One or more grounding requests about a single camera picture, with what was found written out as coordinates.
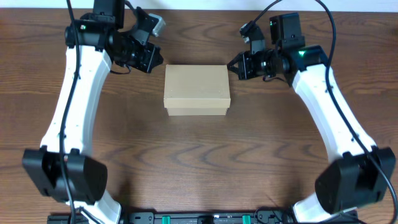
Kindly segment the brown cardboard box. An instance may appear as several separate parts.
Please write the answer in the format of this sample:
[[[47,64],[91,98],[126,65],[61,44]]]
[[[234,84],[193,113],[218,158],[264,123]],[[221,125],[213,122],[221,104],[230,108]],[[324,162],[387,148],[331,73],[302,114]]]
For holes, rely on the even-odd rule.
[[[224,116],[231,104],[225,65],[167,65],[164,108],[169,116]]]

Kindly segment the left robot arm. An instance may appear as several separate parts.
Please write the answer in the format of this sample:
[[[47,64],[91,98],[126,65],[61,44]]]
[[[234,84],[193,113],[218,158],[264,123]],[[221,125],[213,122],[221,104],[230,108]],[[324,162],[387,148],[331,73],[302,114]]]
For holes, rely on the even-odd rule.
[[[93,128],[100,94],[112,66],[150,73],[163,62],[149,38],[160,35],[164,19],[131,9],[136,23],[124,30],[129,1],[96,0],[93,10],[65,29],[66,67],[50,126],[38,149],[26,149],[22,165],[45,197],[70,207],[66,223],[127,223],[129,215],[106,189],[107,167],[94,160]]]

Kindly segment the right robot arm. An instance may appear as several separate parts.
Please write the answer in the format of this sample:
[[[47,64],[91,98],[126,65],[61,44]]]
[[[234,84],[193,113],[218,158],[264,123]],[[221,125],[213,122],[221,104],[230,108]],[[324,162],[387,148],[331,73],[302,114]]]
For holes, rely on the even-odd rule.
[[[285,81],[302,99],[323,139],[329,165],[315,191],[291,206],[285,223],[355,222],[357,208],[380,202],[396,164],[392,149],[380,148],[364,131],[341,94],[329,59],[319,45],[306,45],[296,13],[271,17],[272,47],[260,27],[240,28],[250,49],[235,56],[229,71],[239,79]]]

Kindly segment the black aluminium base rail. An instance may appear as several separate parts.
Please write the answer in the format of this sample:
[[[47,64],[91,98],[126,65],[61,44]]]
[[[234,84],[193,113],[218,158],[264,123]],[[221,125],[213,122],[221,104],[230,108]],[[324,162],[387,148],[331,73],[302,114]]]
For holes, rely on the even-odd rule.
[[[49,215],[47,224],[69,223],[69,215]],[[84,215],[76,216],[76,223],[96,223]],[[129,224],[278,224],[299,223],[291,214],[282,210],[257,210],[256,212],[227,213],[152,213],[135,212],[129,218],[122,218],[119,223]],[[355,210],[337,215],[329,220],[315,223],[362,223]]]

